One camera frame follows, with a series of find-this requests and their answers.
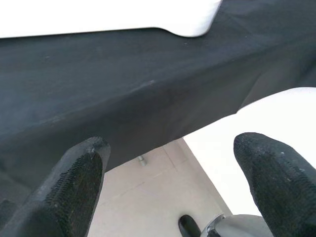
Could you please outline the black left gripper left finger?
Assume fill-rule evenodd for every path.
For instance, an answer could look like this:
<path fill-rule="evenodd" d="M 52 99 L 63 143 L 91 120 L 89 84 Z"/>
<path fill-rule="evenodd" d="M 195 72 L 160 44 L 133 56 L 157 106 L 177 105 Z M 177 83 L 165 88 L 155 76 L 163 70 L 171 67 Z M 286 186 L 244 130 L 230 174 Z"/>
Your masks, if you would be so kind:
<path fill-rule="evenodd" d="M 2 237 L 85 237 L 103 187 L 111 147 L 91 137 L 71 147 L 0 229 Z"/>

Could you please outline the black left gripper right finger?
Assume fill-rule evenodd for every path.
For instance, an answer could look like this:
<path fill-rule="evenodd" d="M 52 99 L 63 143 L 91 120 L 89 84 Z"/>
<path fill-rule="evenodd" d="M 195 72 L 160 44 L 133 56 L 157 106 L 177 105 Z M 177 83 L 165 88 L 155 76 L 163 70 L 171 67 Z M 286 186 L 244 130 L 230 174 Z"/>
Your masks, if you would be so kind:
<path fill-rule="evenodd" d="M 316 170 L 291 146 L 260 133 L 234 139 L 253 200 L 276 237 L 316 235 Z"/>

